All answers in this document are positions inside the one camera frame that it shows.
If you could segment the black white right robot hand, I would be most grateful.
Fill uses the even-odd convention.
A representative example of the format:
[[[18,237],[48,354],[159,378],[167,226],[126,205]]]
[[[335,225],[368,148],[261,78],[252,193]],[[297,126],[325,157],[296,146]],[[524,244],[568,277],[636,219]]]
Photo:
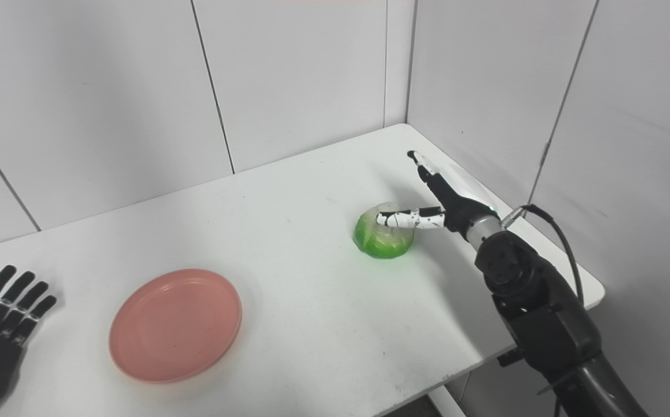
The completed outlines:
[[[438,199],[439,206],[380,211],[375,216],[377,224],[396,229],[447,229],[459,233],[467,242],[481,241],[503,230],[500,218],[491,206],[457,193],[435,166],[417,151],[408,151],[407,156],[416,164],[420,179]]]

